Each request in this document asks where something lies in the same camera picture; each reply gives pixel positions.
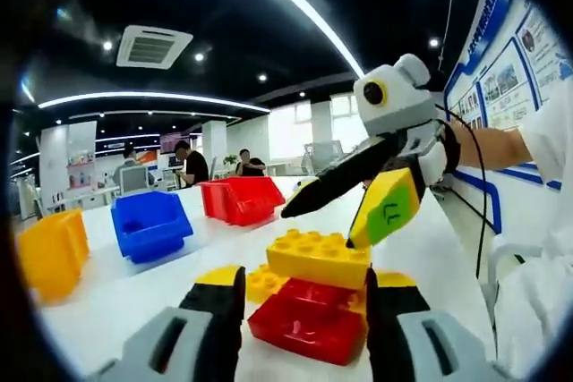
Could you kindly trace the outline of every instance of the red block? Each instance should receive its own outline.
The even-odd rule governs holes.
[[[363,345],[363,318],[318,302],[273,294],[249,318],[252,335],[315,360],[347,365]]]
[[[337,286],[315,284],[300,279],[289,279],[278,291],[278,295],[324,304],[330,307],[346,306],[355,291]]]
[[[205,215],[232,225],[258,224],[285,203],[268,176],[226,178],[200,186]]]

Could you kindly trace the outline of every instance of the air conditioning vent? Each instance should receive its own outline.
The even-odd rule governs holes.
[[[193,36],[155,27],[127,26],[117,53],[121,67],[169,69]]]

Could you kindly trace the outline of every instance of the ceiling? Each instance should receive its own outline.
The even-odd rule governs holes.
[[[466,41],[477,4],[477,0],[452,0],[449,34],[439,67],[440,48],[429,47],[428,41],[443,38],[449,0],[307,1],[364,71],[392,64],[411,52],[430,68],[432,90],[443,89]],[[327,99],[350,90],[355,78],[329,39],[290,0],[55,0],[51,5],[49,19],[42,22],[41,38],[35,39],[21,73],[35,103],[21,90],[14,112],[12,160],[37,152],[35,137],[56,120],[97,120],[98,136],[113,137],[199,132],[201,123],[209,119],[231,123],[262,114],[165,98],[96,98],[38,108],[38,104],[58,98],[134,90],[200,95],[272,108],[300,100],[301,91],[307,99]],[[128,25],[182,31],[193,39],[167,70],[118,67],[117,49]],[[105,42],[111,42],[112,48],[104,49]],[[197,54],[203,55],[201,62],[196,61]],[[263,73],[268,79],[261,82],[258,76]],[[140,112],[110,114],[132,110]],[[72,118],[86,114],[92,116]],[[141,145],[152,141],[142,140]],[[103,143],[99,143],[98,150],[102,149]]]

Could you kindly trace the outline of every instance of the blue plastic bin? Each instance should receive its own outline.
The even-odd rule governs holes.
[[[193,234],[176,194],[151,191],[116,199],[111,216],[119,250],[135,264],[180,250],[183,238]]]

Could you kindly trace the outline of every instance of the person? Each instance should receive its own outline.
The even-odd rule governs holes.
[[[525,378],[550,351],[573,297],[573,84],[565,88],[517,129],[474,130],[486,169],[535,161],[545,183],[561,180],[554,218],[539,238],[542,256],[528,259],[500,282],[494,309],[498,358],[516,378]],[[451,126],[460,144],[460,164],[479,168],[469,131],[458,123]]]
[[[185,188],[209,180],[209,169],[205,157],[191,148],[189,143],[179,140],[175,144],[175,156],[179,161],[187,160],[185,173],[181,170],[175,170],[177,177],[185,181]]]
[[[241,149],[239,152],[241,161],[236,165],[235,173],[237,176],[264,176],[263,171],[267,168],[260,158],[251,158],[251,152],[248,149]]]
[[[126,167],[139,166],[140,164],[141,163],[139,163],[135,159],[135,148],[133,147],[133,145],[126,144],[124,147],[124,163],[121,166],[117,167],[117,169],[114,171],[113,179],[115,185],[121,186],[119,181],[119,173],[123,169],[125,169]],[[153,183],[155,182],[153,175],[150,174],[149,172],[147,173],[147,180],[149,185],[153,185]]]

